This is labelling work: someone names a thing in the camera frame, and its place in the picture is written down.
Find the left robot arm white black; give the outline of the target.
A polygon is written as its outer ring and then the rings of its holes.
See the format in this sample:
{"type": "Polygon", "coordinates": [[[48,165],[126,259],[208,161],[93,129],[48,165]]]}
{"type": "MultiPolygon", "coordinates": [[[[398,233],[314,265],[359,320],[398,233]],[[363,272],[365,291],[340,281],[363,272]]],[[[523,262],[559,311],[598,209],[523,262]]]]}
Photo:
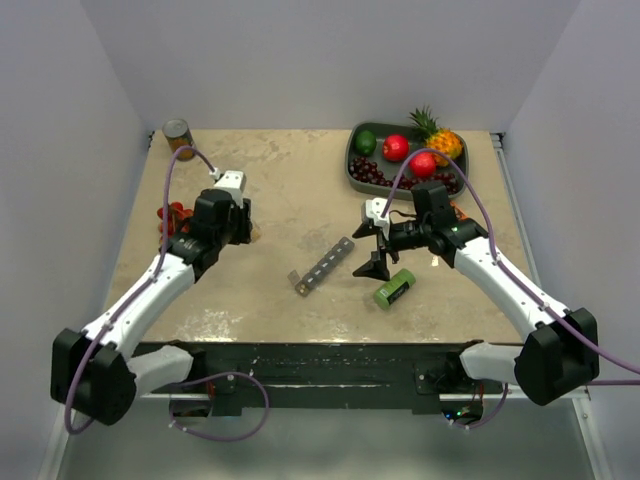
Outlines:
{"type": "Polygon", "coordinates": [[[186,233],[175,233],[168,248],[144,275],[98,319],[76,332],[65,329],[53,342],[51,396],[63,404],[72,434],[72,412],[113,425],[140,396],[169,384],[200,390],[207,368],[175,344],[141,356],[134,351],[146,332],[182,293],[200,280],[227,245],[251,240],[251,202],[238,187],[201,192],[186,233]]]}

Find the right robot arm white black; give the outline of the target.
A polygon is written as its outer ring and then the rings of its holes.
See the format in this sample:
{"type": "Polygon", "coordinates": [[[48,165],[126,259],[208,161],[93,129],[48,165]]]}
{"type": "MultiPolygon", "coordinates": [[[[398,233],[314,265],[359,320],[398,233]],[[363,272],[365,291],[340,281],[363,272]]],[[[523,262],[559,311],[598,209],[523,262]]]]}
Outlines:
{"type": "Polygon", "coordinates": [[[400,252],[426,248],[478,286],[523,340],[520,346],[467,344],[445,369],[452,390],[469,392],[480,380],[509,383],[544,406],[598,376],[598,355],[579,339],[598,340],[588,310],[568,309],[515,268],[475,220],[457,217],[442,183],[416,186],[411,195],[415,213],[400,223],[390,219],[385,199],[363,203],[354,235],[375,237],[377,247],[354,276],[387,281],[387,264],[398,262],[400,252]]]}

